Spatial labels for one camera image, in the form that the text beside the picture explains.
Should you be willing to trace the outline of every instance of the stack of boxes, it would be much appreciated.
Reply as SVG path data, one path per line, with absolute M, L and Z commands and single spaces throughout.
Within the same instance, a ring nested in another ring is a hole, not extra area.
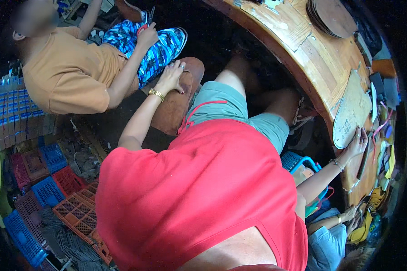
M 54 132 L 56 115 L 43 112 L 25 89 L 23 78 L 0 81 L 0 151 Z

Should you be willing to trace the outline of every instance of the red scissors handle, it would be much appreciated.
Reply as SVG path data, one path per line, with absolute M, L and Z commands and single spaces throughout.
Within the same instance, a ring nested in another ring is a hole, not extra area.
M 139 34 L 142 30 L 145 30 L 148 28 L 147 24 L 142 25 L 141 27 L 139 27 L 139 29 L 137 30 L 137 37 L 139 37 Z

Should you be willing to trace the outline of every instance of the gold wristwatch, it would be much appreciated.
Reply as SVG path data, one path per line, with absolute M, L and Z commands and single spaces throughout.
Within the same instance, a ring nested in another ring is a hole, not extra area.
M 157 95 L 158 97 L 161 98 L 161 102 L 164 101 L 164 95 L 161 94 L 161 92 L 159 92 L 159 91 L 157 91 L 155 89 L 150 89 L 149 92 L 148 92 L 148 95 Z

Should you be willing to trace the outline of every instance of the hand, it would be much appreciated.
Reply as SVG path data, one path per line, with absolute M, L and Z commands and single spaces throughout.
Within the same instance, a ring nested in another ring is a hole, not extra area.
M 342 216 L 342 222 L 352 220 L 356 215 L 357 206 L 351 206 L 350 208 L 346 209 Z
M 141 46 L 145 52 L 149 50 L 154 44 L 158 41 L 158 33 L 154 28 L 155 23 L 151 23 L 147 29 L 140 30 L 140 33 L 137 37 L 136 46 Z
M 342 156 L 345 160 L 349 161 L 353 157 L 363 154 L 368 146 L 368 136 L 366 135 L 365 128 L 356 128 L 353 140 L 348 144 L 348 147 L 344 150 Z
M 185 68 L 185 62 L 177 60 L 164 68 L 158 83 L 154 87 L 155 90 L 166 96 L 171 90 L 176 89 L 180 94 L 184 94 L 184 90 L 179 85 L 179 77 Z
M 359 226 L 359 221 L 360 221 L 360 216 L 353 218 L 350 221 L 350 224 L 347 227 L 347 236 L 349 236 L 353 230 L 357 229 L 357 227 Z

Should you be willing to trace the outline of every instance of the wooden table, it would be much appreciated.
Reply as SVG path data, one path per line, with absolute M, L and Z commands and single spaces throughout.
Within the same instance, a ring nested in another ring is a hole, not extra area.
M 307 0 L 285 0 L 275 9 L 247 0 L 202 1 L 249 30 L 288 68 L 323 117 L 329 135 L 351 69 L 357 70 L 363 89 L 368 89 L 369 69 L 354 38 L 338 39 L 316 29 L 306 14 Z M 366 127 L 372 127 L 370 120 Z M 373 188 L 376 166 L 372 156 L 362 181 L 347 194 L 347 205 L 357 204 Z M 353 159 L 341 174 L 345 189 L 357 182 L 361 159 L 361 155 Z

